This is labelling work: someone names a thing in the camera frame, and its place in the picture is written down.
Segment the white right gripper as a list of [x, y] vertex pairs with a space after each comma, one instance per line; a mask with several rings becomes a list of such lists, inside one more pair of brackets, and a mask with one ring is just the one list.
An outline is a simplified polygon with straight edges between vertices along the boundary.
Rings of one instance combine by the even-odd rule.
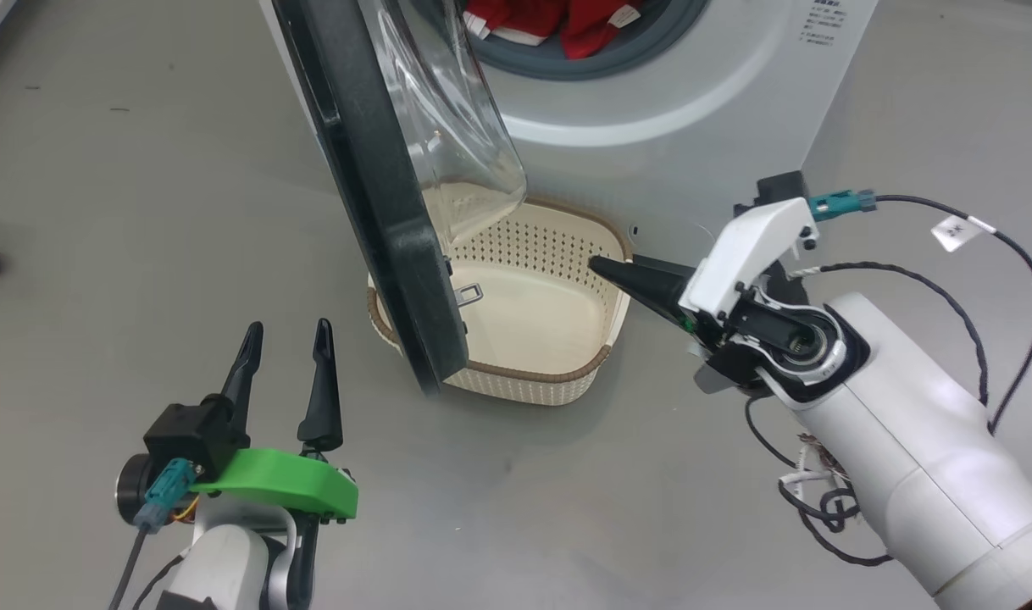
[[694, 328], [694, 313], [719, 329], [716, 341], [703, 341], [695, 374], [707, 394], [748, 385], [760, 374], [818, 385], [826, 380], [824, 313], [777, 302], [757, 285], [780, 256], [797, 250], [801, 235], [815, 231], [809, 203], [796, 197], [732, 219], [697, 269], [639, 254], [633, 262], [593, 256], [587, 267], [675, 327]]

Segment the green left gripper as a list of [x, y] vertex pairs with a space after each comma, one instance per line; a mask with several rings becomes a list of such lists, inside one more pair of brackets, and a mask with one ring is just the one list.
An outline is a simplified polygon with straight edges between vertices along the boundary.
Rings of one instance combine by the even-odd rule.
[[[221, 394], [232, 402], [230, 428], [241, 446], [250, 445], [247, 434], [252, 380], [262, 359], [264, 325], [252, 323], [241, 339]], [[319, 318], [312, 345], [315, 364], [307, 416], [298, 425], [302, 454], [326, 454], [343, 444], [341, 398], [336, 371], [336, 348], [331, 323]], [[222, 493], [244, 501], [264, 503], [326, 519], [358, 516], [358, 486], [345, 471], [310, 456], [271, 448], [245, 448], [235, 452], [213, 482], [196, 482], [193, 493]]]

